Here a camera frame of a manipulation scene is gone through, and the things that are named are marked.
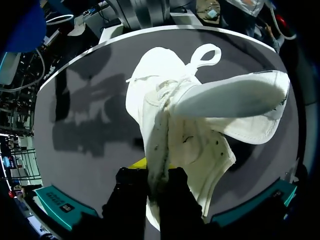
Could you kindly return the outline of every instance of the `yellow object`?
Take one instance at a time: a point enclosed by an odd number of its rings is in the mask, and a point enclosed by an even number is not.
[[[147,168],[147,159],[144,157],[140,161],[132,164],[128,169],[146,169]],[[169,169],[175,169],[176,167],[172,164],[169,165]]]

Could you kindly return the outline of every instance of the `circular platform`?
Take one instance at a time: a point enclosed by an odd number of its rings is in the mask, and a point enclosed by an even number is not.
[[[195,49],[207,43],[221,48],[222,58],[215,66],[199,68],[196,76],[202,83],[265,70],[286,72],[270,47],[212,27],[156,27],[102,43],[60,69],[38,93],[34,141],[43,184],[55,185],[101,214],[118,170],[144,157],[139,126],[125,108],[126,79],[154,47],[173,50],[187,64]],[[228,137],[237,162],[218,182],[209,216],[244,203],[283,177],[296,162],[298,131],[290,89],[269,142],[250,145]],[[148,221],[145,239],[160,239]]]

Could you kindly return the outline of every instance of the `teal panel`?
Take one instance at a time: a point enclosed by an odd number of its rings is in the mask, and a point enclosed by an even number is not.
[[[47,214],[68,230],[80,220],[81,213],[98,216],[93,208],[72,199],[54,186],[40,188],[35,192]]]
[[[227,212],[219,213],[212,216],[211,222],[217,222],[221,227],[224,227],[232,222],[238,220],[246,213],[253,210],[260,203],[262,203],[266,198],[279,194],[285,206],[288,206],[290,201],[295,195],[297,186],[283,180],[276,181],[272,186],[267,188],[263,193],[249,200],[248,202],[233,208]]]

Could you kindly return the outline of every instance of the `cable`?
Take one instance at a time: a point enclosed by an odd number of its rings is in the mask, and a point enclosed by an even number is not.
[[[66,17],[69,17],[69,18],[63,19],[63,20],[60,20],[60,21],[52,22],[52,21],[54,21],[54,20],[61,19],[61,18],[66,18]],[[67,14],[67,15],[57,16],[57,17],[54,17],[54,18],[46,21],[46,25],[47,25],[47,26],[50,26],[50,25],[61,24],[61,23],[70,21],[70,20],[73,19],[73,18],[74,18],[74,15],[73,15],[73,14]]]
[[[296,34],[294,34],[293,36],[285,36],[285,35],[281,32],[281,30],[280,30],[280,28],[279,28],[279,26],[278,26],[277,20],[276,20],[276,16],[275,16],[274,9],[273,9],[272,7],[269,7],[269,9],[270,9],[270,12],[271,12],[271,16],[272,16],[272,19],[273,19],[275,28],[278,30],[278,32],[280,33],[280,35],[283,36],[284,39],[286,39],[286,40],[293,40],[293,39],[295,39],[295,38],[297,37]]]
[[[54,20],[57,20],[57,19],[65,18],[65,17],[69,17],[69,18],[63,19],[63,20],[60,20],[60,21],[51,22],[51,21],[54,21]],[[73,14],[67,14],[67,15],[57,16],[57,17],[54,17],[54,18],[46,21],[46,25],[47,25],[47,26],[50,26],[50,25],[61,24],[61,23],[70,21],[70,20],[73,19],[73,18],[74,18],[74,15],[73,15]],[[40,76],[37,80],[35,80],[35,81],[33,81],[33,82],[31,82],[31,83],[29,83],[29,84],[27,84],[27,85],[21,86],[21,87],[12,88],[12,89],[6,89],[6,88],[0,87],[0,92],[14,93],[14,92],[20,91],[20,90],[22,90],[22,89],[28,88],[28,87],[30,87],[30,86],[38,83],[40,80],[43,79],[43,77],[45,76],[45,71],[46,71],[45,61],[44,61],[44,58],[42,57],[40,51],[38,50],[38,48],[36,48],[35,50],[36,50],[36,52],[39,54],[39,57],[40,57],[41,62],[42,62],[43,70],[42,70],[41,76]]]
[[[98,14],[103,19],[104,24],[106,24],[105,20],[107,20],[109,23],[110,21],[109,21],[109,19],[105,18],[104,12],[103,12],[103,9],[101,8],[101,6],[99,4],[97,4],[96,6],[100,9],[100,10],[98,10]]]
[[[33,81],[33,82],[31,82],[31,83],[29,83],[29,84],[27,84],[27,85],[21,86],[21,87],[12,88],[12,89],[5,89],[5,88],[1,88],[1,87],[0,87],[0,91],[6,92],[6,93],[14,93],[14,92],[20,91],[20,90],[22,90],[22,89],[25,89],[25,88],[27,88],[27,87],[30,87],[30,86],[36,84],[37,82],[39,82],[40,80],[42,80],[42,78],[45,76],[45,70],[46,70],[46,68],[45,68],[45,61],[44,61],[44,58],[42,57],[40,51],[38,50],[38,48],[36,48],[35,50],[36,50],[36,52],[39,54],[39,57],[40,57],[40,59],[41,59],[42,66],[43,66],[43,70],[42,70],[41,76],[40,76],[37,80],[35,80],[35,81]]]

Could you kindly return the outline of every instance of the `white cable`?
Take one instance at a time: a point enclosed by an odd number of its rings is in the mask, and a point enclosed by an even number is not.
[[[69,17],[69,18],[63,19],[63,20],[60,20],[60,21],[55,21],[55,20],[57,20],[57,19],[62,19],[62,18],[66,18],[66,17]],[[47,25],[47,26],[50,26],[50,25],[61,24],[61,23],[70,21],[70,20],[73,19],[73,18],[74,18],[74,15],[73,15],[73,14],[67,14],[67,15],[57,16],[57,17],[54,17],[54,18],[46,21],[46,25]]]
[[[29,84],[27,84],[27,85],[21,86],[21,87],[12,88],[12,89],[0,88],[0,92],[14,93],[14,92],[20,91],[20,90],[22,90],[22,89],[25,89],[25,88],[27,88],[27,87],[30,87],[30,86],[36,84],[37,82],[39,82],[40,80],[42,80],[42,78],[43,78],[44,75],[45,75],[45,61],[44,61],[44,58],[42,57],[40,51],[39,51],[37,48],[36,48],[35,50],[36,50],[36,52],[39,54],[39,57],[40,57],[40,59],[41,59],[42,66],[43,66],[43,70],[42,70],[41,76],[40,76],[37,80],[35,80],[35,81],[33,81],[33,82],[31,82],[31,83],[29,83]]]
[[[286,40],[293,40],[297,37],[296,34],[294,34],[293,36],[285,36],[281,31],[280,31],[280,28],[278,26],[278,23],[277,23],[277,20],[276,20],[276,16],[275,16],[275,12],[274,12],[274,9],[272,7],[269,7],[270,9],[270,12],[271,12],[271,16],[272,16],[272,19],[273,19],[273,22],[274,22],[274,25],[276,27],[276,29],[278,30],[278,32],[280,33],[281,36],[284,37],[284,39]]]

